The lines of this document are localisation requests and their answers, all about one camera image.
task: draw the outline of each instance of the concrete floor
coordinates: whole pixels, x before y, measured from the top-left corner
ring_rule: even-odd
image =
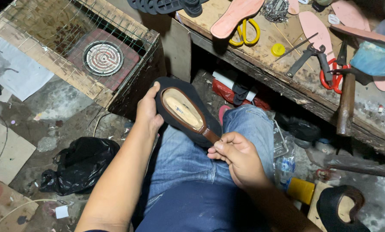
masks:
[[[199,51],[199,54],[193,54],[193,57],[204,55],[207,55],[205,51]],[[212,57],[212,59],[212,61],[200,59],[206,60],[206,63],[201,63],[198,59],[192,61],[192,84],[210,113],[218,119],[218,109],[226,102],[211,91],[211,84],[207,82],[207,80],[212,80],[212,71],[217,66],[216,58]],[[74,202],[69,207],[70,216],[58,220],[48,213],[47,208],[51,204],[41,203],[25,231],[42,232],[51,229],[55,229],[56,232],[74,231],[89,195],[71,194],[60,197],[55,193],[42,193],[34,182],[40,186],[41,173],[47,169],[56,170],[52,159],[59,151],[69,147],[69,144],[79,137],[92,136],[96,119],[103,113],[103,110],[93,100],[57,76],[54,76],[51,81],[24,102],[14,96],[8,103],[0,102],[0,115],[4,120],[6,122],[16,121],[16,124],[9,124],[9,127],[37,147],[9,186],[31,199],[52,198]],[[35,121],[34,118],[38,113],[41,113],[41,119]],[[131,126],[132,122],[128,119],[107,114],[97,127],[96,137],[110,137],[118,144],[122,144]],[[298,146],[295,148],[295,158],[295,176],[314,182],[316,180],[315,171],[319,167],[312,164],[304,149]],[[336,184],[354,185],[363,190],[368,200],[367,204],[370,207],[361,212],[360,220],[371,231],[385,231],[385,178],[343,173],[345,178]],[[377,198],[372,194],[375,192],[378,194]]]

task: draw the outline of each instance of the yellow scissors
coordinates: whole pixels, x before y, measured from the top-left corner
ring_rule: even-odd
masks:
[[[231,45],[239,47],[239,46],[241,46],[241,45],[243,45],[245,43],[247,46],[252,46],[252,45],[255,45],[258,42],[258,40],[260,39],[260,27],[258,26],[258,24],[252,18],[250,18],[248,20],[248,22],[251,25],[253,25],[253,27],[256,29],[256,38],[253,39],[252,41],[247,41],[247,35],[246,35],[247,20],[244,19],[243,20],[243,31],[242,32],[241,32],[240,25],[237,26],[237,31],[238,31],[238,36],[240,37],[240,41],[236,42],[236,41],[230,39],[230,44]]]

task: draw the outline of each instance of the blue container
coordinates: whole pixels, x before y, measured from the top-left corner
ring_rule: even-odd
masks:
[[[385,76],[385,45],[362,42],[350,64],[371,76]]]

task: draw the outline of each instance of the hand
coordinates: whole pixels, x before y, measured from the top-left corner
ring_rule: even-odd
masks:
[[[270,183],[252,142],[237,132],[223,134],[221,140],[208,149],[207,156],[226,161],[239,188],[248,192]]]
[[[137,116],[135,122],[139,125],[148,126],[149,132],[154,136],[158,129],[164,123],[164,119],[160,114],[157,114],[157,107],[155,105],[155,95],[159,91],[159,82],[156,81],[145,96],[138,102]]]

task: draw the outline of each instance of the blue jeans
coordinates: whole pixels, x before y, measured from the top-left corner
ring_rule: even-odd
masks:
[[[246,104],[226,111],[223,131],[236,131],[257,148],[264,171],[273,176],[273,123],[265,112]],[[146,215],[149,209],[169,188],[186,181],[198,181],[235,186],[228,165],[222,160],[207,157],[207,150],[194,144],[183,132],[168,125],[162,133],[157,154],[152,155],[140,198]]]

